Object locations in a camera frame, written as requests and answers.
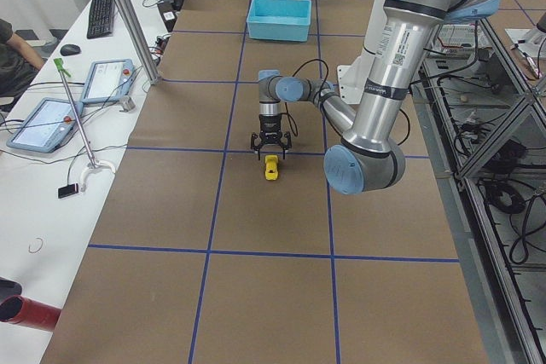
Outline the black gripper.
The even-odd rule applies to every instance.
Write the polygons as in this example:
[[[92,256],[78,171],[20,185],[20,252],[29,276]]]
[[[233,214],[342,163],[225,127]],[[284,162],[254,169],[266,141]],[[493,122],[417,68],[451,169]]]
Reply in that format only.
[[[278,146],[282,149],[282,157],[285,159],[287,152],[292,148],[291,134],[289,131],[282,133],[282,116],[259,114],[259,133],[252,133],[250,148],[261,159],[263,146]]]

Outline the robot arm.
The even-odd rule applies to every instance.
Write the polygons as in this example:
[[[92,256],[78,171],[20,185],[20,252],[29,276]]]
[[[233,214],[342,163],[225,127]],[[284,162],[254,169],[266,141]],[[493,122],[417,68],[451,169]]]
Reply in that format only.
[[[308,101],[340,133],[340,144],[324,155],[323,169],[331,188],[341,194],[360,194],[396,184],[404,174],[405,157],[390,133],[434,31],[443,24],[495,14],[500,1],[385,0],[386,24],[357,110],[324,80],[260,71],[260,132],[251,137],[252,150],[259,152],[264,145],[288,150],[291,136],[281,130],[279,104]]]

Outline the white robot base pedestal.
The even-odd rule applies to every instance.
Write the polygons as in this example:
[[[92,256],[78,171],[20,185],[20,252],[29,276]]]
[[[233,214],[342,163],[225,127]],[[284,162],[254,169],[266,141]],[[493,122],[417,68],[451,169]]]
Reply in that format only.
[[[386,24],[384,2],[385,0],[374,0],[373,2],[360,56],[349,66],[337,67],[340,96],[348,104],[356,105],[361,101],[364,84],[369,76],[375,52]]]

